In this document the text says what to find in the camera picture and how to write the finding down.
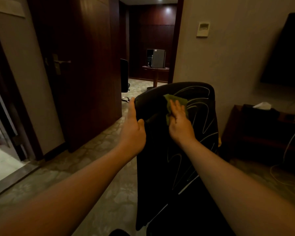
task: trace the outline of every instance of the person's left hand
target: person's left hand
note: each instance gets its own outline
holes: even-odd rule
[[[137,121],[134,97],[132,97],[129,102],[128,115],[121,130],[119,145],[129,153],[132,159],[143,150],[145,142],[144,120]]]

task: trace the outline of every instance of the cleaning cloth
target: cleaning cloth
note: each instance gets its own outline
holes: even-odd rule
[[[184,105],[185,106],[185,111],[186,111],[186,117],[188,118],[188,111],[187,111],[187,103],[188,103],[188,100],[187,99],[180,98],[180,97],[177,97],[177,96],[174,96],[174,95],[170,95],[170,94],[165,94],[163,96],[164,96],[164,98],[167,101],[167,105],[166,105],[167,111],[168,111],[168,114],[166,115],[166,123],[167,123],[167,126],[169,126],[169,116],[171,115],[170,100],[172,100],[173,102],[175,102],[176,100],[178,100],[181,106]]]

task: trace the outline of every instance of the person's right arm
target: person's right arm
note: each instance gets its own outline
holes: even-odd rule
[[[204,147],[184,106],[176,101],[171,108],[170,136],[190,158],[235,234],[295,235],[295,207]]]

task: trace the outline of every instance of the chair backrest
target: chair backrest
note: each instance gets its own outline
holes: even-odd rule
[[[196,138],[213,152],[218,146],[215,94],[211,85],[200,82],[172,83],[136,98],[137,119],[144,119],[147,134],[145,148],[137,156],[137,230],[151,221],[197,177],[186,154],[169,136],[165,94],[188,99],[187,110]]]
[[[121,92],[128,92],[129,65],[126,59],[120,59]]]

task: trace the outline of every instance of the light switch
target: light switch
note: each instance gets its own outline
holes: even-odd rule
[[[210,22],[199,22],[197,37],[208,37],[208,31],[210,29]]]
[[[0,0],[0,12],[25,17],[22,4],[14,0]]]

